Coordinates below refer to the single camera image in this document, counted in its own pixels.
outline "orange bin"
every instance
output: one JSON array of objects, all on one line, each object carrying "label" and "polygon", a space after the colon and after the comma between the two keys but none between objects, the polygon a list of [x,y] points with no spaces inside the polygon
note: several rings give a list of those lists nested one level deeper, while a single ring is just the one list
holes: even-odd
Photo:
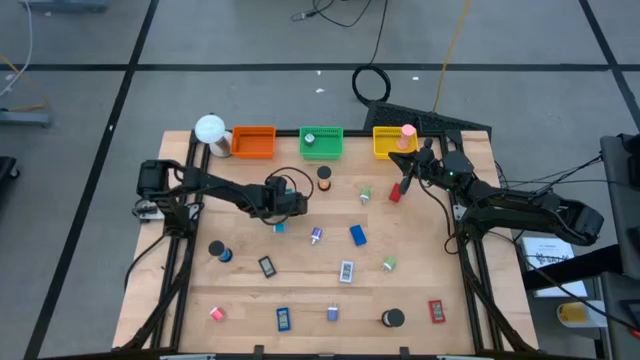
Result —
[{"label": "orange bin", "polygon": [[231,154],[245,159],[271,159],[275,144],[276,128],[273,126],[236,126]]}]

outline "pink object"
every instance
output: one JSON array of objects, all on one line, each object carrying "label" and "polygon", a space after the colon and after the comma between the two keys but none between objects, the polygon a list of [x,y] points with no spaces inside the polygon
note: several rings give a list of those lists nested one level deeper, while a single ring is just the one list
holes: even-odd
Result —
[{"label": "pink object", "polygon": [[402,125],[400,132],[400,139],[396,142],[396,147],[400,150],[406,150],[409,148],[411,137],[416,134],[416,128],[409,124]]},{"label": "pink object", "polygon": [[211,315],[211,318],[217,322],[224,319],[224,312],[219,307],[214,307],[213,310],[209,312],[209,315]]}]

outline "blue block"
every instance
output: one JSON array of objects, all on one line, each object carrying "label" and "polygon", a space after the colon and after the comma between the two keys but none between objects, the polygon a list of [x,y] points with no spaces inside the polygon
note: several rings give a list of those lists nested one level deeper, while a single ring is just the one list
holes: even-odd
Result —
[{"label": "blue block", "polygon": [[360,225],[350,227],[349,231],[351,231],[351,236],[353,236],[353,241],[355,241],[356,246],[364,245],[367,243],[367,238],[364,236],[364,232],[362,231],[362,227]]}]

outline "yellow bin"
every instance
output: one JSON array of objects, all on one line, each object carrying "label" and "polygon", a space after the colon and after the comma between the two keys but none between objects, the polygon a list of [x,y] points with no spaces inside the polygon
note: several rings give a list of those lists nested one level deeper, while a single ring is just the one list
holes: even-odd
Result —
[{"label": "yellow bin", "polygon": [[374,126],[373,127],[373,155],[376,159],[389,160],[390,152],[410,153],[418,150],[417,131],[409,140],[409,147],[400,150],[396,142],[401,137],[402,127],[400,126]]}]

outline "wooden tabletop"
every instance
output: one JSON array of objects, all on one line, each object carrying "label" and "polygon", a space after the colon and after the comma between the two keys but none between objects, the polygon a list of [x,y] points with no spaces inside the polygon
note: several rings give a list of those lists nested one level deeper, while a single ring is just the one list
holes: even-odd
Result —
[{"label": "wooden tabletop", "polygon": [[[184,162],[188,139],[189,132],[166,132],[160,158]],[[487,134],[463,132],[463,141],[476,174],[498,186]],[[433,148],[439,157],[437,141]],[[264,345],[267,353],[397,354],[401,346],[408,346],[412,354],[473,353],[459,260],[443,249],[445,215],[415,183],[398,204],[388,200],[401,174],[393,162],[373,157],[371,138],[346,137],[340,160],[303,161],[296,137],[278,137],[272,160],[212,158],[208,171],[239,184],[261,184],[283,166],[297,167],[315,181],[320,165],[332,169],[331,189],[316,188],[308,214],[289,219],[284,234],[250,219],[233,204],[205,197],[180,351],[251,353],[254,345]],[[309,192],[304,177],[287,174],[296,180],[298,191]],[[363,186],[373,187],[372,199],[365,205],[359,201]],[[431,192],[449,205],[446,192],[435,188]],[[362,226],[367,244],[354,245],[349,233],[353,225]],[[159,222],[142,226],[136,255],[160,235],[161,227]],[[314,227],[324,234],[311,245]],[[498,231],[510,236],[504,229]],[[223,264],[208,253],[213,240],[231,248],[231,262]],[[114,346],[129,340],[156,305],[168,243],[132,272]],[[537,346],[513,246],[495,235],[488,235],[484,246],[496,304],[525,341]],[[266,255],[278,272],[269,279],[258,265]],[[397,266],[385,273],[382,263],[388,256],[397,258]],[[343,260],[354,262],[352,284],[338,281]],[[427,303],[436,299],[442,300],[445,323],[431,322]],[[326,320],[332,303],[339,308],[337,322]],[[209,316],[216,306],[227,313],[220,323]],[[290,311],[288,332],[277,329],[280,307]],[[485,347],[490,348],[479,302],[478,307]],[[403,326],[382,325],[382,313],[391,308],[404,312]],[[166,329],[173,316],[172,308]],[[169,333],[164,331],[163,345],[168,344]]]}]

